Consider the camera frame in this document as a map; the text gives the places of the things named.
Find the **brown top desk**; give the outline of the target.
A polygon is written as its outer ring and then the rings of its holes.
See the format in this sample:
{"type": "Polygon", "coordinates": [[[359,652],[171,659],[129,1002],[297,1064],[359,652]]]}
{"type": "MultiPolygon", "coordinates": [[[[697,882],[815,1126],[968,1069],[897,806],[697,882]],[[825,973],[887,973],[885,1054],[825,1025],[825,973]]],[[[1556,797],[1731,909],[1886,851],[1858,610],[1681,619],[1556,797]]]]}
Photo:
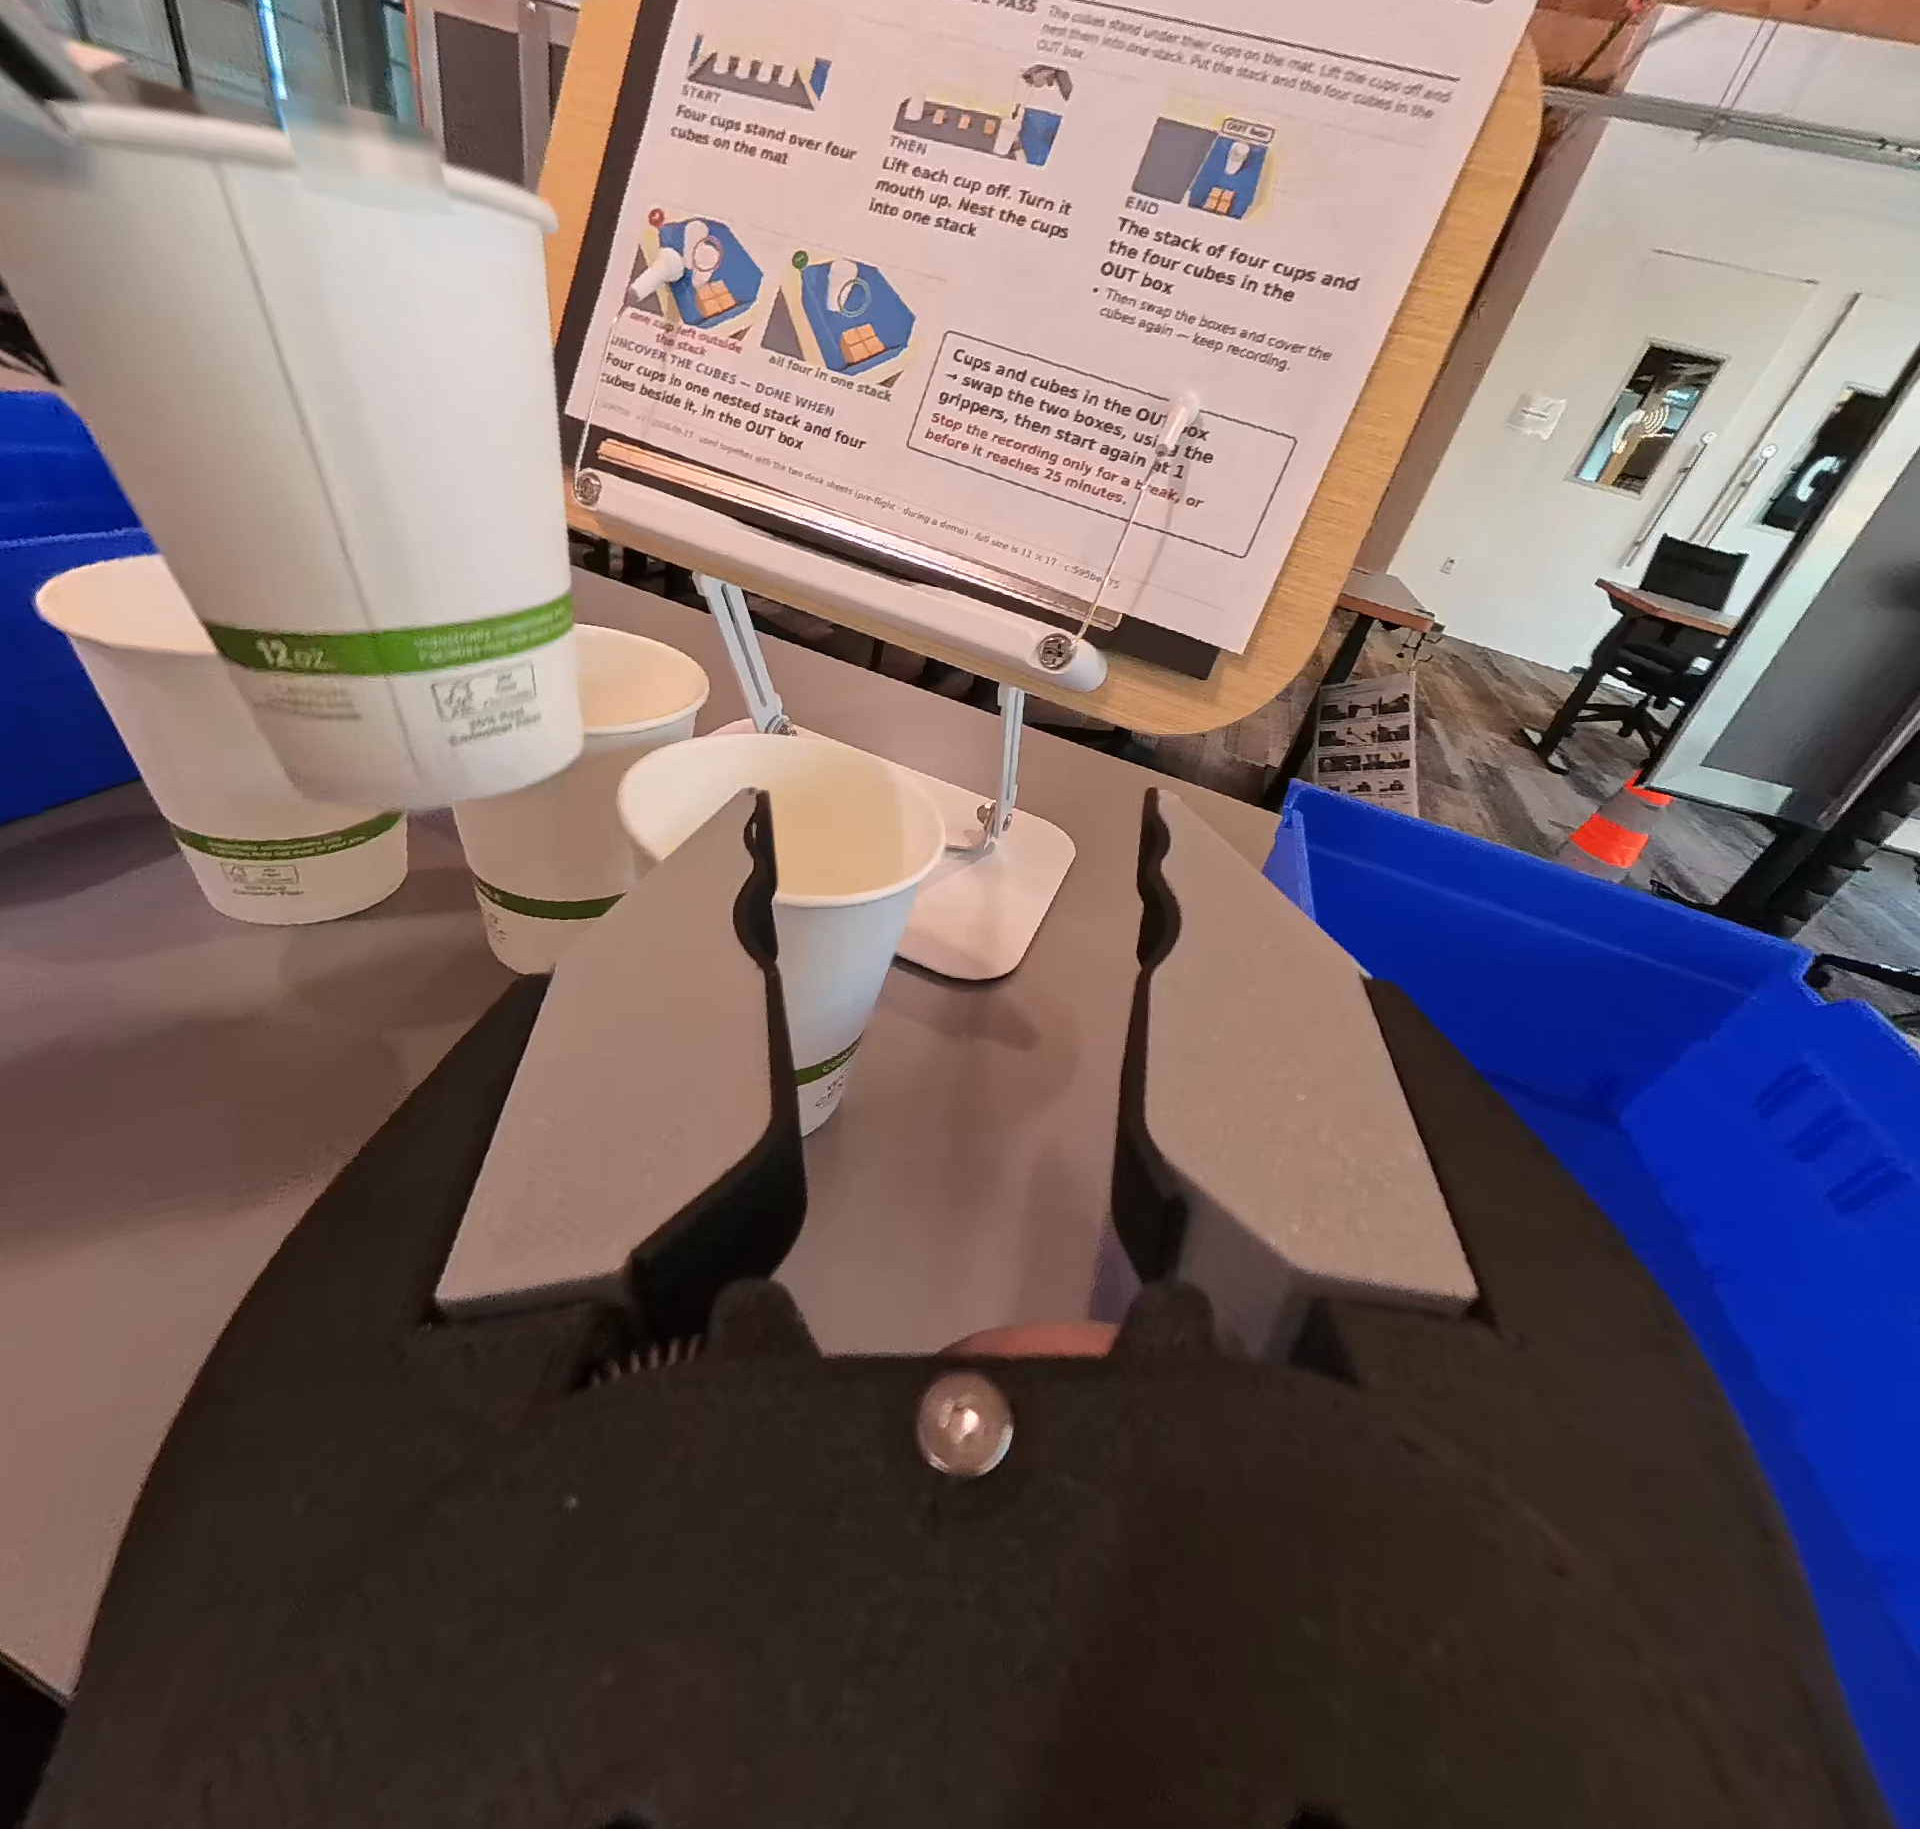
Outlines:
{"type": "Polygon", "coordinates": [[[1352,664],[1365,652],[1365,637],[1374,628],[1397,628],[1414,637],[1445,631],[1440,619],[1406,587],[1406,575],[1379,571],[1379,569],[1352,569],[1338,610],[1352,614],[1338,659],[1352,664]]]}

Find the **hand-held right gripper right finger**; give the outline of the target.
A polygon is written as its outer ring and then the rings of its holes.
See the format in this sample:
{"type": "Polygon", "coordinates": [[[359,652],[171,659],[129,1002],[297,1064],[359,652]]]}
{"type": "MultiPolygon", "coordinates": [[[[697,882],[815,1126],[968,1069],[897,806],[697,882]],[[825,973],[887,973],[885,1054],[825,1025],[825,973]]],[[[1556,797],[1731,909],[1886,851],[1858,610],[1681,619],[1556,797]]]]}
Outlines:
{"type": "Polygon", "coordinates": [[[1115,1241],[1244,1355],[1285,1355],[1311,1301],[1477,1301],[1358,960],[1172,793],[1141,817],[1115,1241]]]}

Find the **black chair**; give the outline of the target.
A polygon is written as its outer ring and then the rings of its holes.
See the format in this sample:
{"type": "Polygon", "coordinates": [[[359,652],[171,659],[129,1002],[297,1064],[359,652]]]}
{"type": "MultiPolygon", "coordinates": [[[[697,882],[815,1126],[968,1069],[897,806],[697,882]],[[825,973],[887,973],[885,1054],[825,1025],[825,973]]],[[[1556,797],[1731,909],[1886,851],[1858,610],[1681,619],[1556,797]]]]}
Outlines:
{"type": "MultiPolygon", "coordinates": [[[[1740,569],[1746,550],[1661,538],[1633,587],[1728,614],[1740,569]]],[[[1544,729],[1514,729],[1514,742],[1553,773],[1568,773],[1556,747],[1574,738],[1574,724],[1612,724],[1624,742],[1639,742],[1642,757],[1653,757],[1668,738],[1668,719],[1661,713],[1695,707],[1721,646],[1728,637],[1612,614],[1612,628],[1591,646],[1591,659],[1576,667],[1568,699],[1544,729]]]]}

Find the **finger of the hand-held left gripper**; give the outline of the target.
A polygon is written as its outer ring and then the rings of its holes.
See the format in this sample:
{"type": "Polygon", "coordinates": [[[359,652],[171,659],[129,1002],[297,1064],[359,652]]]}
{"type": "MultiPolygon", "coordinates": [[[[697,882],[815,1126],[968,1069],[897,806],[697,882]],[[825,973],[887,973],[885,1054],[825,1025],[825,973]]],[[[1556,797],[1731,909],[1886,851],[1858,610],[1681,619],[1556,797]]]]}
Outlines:
{"type": "Polygon", "coordinates": [[[92,82],[65,41],[42,24],[23,0],[0,3],[0,160],[34,168],[83,164],[83,140],[62,121],[62,100],[92,100],[92,82]]]}

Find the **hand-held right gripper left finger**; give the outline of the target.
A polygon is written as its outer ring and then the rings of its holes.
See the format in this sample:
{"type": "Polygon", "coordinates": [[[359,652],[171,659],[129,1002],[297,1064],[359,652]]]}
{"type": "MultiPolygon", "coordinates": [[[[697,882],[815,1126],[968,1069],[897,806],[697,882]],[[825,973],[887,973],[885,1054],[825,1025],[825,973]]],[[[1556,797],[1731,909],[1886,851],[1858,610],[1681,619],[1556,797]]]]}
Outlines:
{"type": "Polygon", "coordinates": [[[434,1301],[710,1319],[802,1219],[776,817],[735,793],[564,948],[434,1301]]]}

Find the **instruction sheet on stand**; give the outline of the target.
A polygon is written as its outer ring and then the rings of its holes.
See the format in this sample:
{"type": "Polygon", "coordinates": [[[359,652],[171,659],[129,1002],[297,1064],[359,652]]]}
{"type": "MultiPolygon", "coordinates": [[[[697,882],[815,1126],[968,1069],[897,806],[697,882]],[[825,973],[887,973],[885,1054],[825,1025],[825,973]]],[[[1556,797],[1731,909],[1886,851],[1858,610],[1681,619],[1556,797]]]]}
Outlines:
{"type": "MultiPolygon", "coordinates": [[[[662,3],[581,0],[575,15],[540,168],[540,200],[564,215],[548,255],[555,355],[587,338],[587,274],[604,272],[587,243],[613,230],[613,168],[639,140],[639,93],[657,64],[662,3]]],[[[1460,366],[1483,341],[1484,272],[1532,177],[1544,100],[1544,55],[1532,31],[1521,31],[1366,384],[1317,473],[1308,519],[1292,538],[1301,559],[1274,575],[1274,598],[1262,601],[1239,652],[1204,652],[1148,625],[1108,625],[1078,637],[1074,619],[1042,598],[1004,594],[999,575],[931,569],[926,550],[874,560],[874,550],[848,550],[840,540],[815,548],[766,524],[754,513],[735,518],[735,494],[720,500],[723,519],[714,524],[690,519],[682,492],[652,494],[648,518],[626,519],[613,513],[613,473],[566,472],[566,519],[623,548],[626,560],[652,559],[697,587],[754,729],[798,724],[782,711],[748,601],[908,649],[931,667],[975,676],[1004,697],[1004,719],[1047,707],[1058,738],[1078,724],[1134,738],[1237,724],[1308,676],[1332,614],[1358,614],[1383,594],[1394,540],[1465,410],[1460,366]]]]}

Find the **blue plastic bin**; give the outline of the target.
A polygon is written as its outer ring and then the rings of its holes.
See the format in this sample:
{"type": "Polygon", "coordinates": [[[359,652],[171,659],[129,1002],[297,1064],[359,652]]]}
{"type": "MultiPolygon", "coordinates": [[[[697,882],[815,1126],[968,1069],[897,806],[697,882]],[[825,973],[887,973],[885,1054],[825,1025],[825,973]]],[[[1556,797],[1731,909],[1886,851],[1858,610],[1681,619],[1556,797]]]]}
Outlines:
{"type": "Polygon", "coordinates": [[[0,817],[34,817],[137,774],[42,582],[145,559],[155,540],[83,414],[54,393],[0,398],[0,817]]]}
{"type": "Polygon", "coordinates": [[[1265,878],[1394,982],[1612,1218],[1798,1539],[1892,1824],[1920,1824],[1920,1069],[1812,954],[1292,787],[1265,878]]]}

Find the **grey framed partition panel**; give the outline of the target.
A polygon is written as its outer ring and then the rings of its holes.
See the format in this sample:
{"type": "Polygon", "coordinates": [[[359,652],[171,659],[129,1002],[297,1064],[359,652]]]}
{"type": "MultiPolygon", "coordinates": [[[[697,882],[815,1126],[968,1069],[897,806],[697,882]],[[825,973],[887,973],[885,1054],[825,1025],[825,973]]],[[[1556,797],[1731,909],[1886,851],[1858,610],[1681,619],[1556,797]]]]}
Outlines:
{"type": "Polygon", "coordinates": [[[1892,398],[1740,614],[1650,787],[1786,826],[1832,826],[1920,713],[1920,386],[1892,398]]]}
{"type": "Polygon", "coordinates": [[[575,3],[413,0],[418,113],[447,168],[538,191],[575,3]]]}

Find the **printed leaflet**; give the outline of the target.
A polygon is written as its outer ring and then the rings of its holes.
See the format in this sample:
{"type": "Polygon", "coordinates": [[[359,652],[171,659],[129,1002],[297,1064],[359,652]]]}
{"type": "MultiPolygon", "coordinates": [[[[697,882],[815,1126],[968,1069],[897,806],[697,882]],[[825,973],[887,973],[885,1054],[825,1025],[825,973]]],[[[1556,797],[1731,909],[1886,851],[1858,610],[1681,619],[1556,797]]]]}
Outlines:
{"type": "Polygon", "coordinates": [[[1417,686],[1414,667],[1338,679],[1311,699],[1308,782],[1417,817],[1417,686]]]}

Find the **orange floor cone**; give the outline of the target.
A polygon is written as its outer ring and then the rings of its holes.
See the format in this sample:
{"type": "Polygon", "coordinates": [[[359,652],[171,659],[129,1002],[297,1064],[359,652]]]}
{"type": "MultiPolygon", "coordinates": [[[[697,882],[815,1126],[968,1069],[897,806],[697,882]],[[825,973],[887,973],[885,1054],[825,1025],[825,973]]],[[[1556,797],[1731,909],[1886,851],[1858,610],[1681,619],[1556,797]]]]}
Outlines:
{"type": "Polygon", "coordinates": [[[1574,836],[1556,847],[1556,864],[1602,882],[1624,882],[1642,858],[1664,806],[1668,793],[1650,793],[1633,773],[1597,813],[1574,826],[1574,836]]]}

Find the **printed instruction sheet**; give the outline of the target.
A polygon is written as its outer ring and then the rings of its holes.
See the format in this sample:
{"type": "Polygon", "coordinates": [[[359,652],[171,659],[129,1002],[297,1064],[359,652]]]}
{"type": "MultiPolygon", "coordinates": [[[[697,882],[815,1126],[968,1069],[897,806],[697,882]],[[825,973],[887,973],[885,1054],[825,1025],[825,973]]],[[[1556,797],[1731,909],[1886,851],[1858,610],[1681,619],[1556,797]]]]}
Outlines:
{"type": "Polygon", "coordinates": [[[639,0],[564,440],[1239,652],[1539,0],[639,0]]]}

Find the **white paper cup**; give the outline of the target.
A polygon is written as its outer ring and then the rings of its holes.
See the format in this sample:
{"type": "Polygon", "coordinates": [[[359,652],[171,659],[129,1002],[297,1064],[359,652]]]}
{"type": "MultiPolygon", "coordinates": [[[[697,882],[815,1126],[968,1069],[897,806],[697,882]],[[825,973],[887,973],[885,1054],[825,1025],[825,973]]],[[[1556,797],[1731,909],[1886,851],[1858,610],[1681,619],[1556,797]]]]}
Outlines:
{"type": "Polygon", "coordinates": [[[208,909],[329,922],[398,894],[406,817],[292,787],[165,559],[65,569],[34,614],[83,659],[208,909]]]}
{"type": "Polygon", "coordinates": [[[540,974],[631,882],[631,841],[616,822],[623,773],[695,738],[710,676],[673,646],[581,625],[581,757],[523,793],[461,804],[455,833],[497,960],[540,974]]]}
{"type": "Polygon", "coordinates": [[[552,230],[381,125],[54,97],[3,145],[3,285],[307,797],[581,757],[552,230]]]}
{"type": "Polygon", "coordinates": [[[802,729],[714,729],[639,757],[616,782],[616,822],[657,864],[735,793],[769,797],[798,1118],[815,1134],[848,1095],[918,882],[947,858],[947,817],[869,751],[802,729]]]}

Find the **wooden desk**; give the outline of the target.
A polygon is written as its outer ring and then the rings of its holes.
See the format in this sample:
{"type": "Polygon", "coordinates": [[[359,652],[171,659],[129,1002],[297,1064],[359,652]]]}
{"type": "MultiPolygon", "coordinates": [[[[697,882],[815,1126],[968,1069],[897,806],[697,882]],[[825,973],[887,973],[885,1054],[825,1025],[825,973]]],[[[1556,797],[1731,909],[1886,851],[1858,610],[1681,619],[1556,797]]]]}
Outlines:
{"type": "Polygon", "coordinates": [[[1650,619],[1650,625],[1668,625],[1668,628],[1685,628],[1685,631],[1731,637],[1737,625],[1740,625],[1731,614],[1718,614],[1718,610],[1702,610],[1702,601],[1681,601],[1668,594],[1624,587],[1612,575],[1597,575],[1597,594],[1607,598],[1607,610],[1619,619],[1650,619]]]}

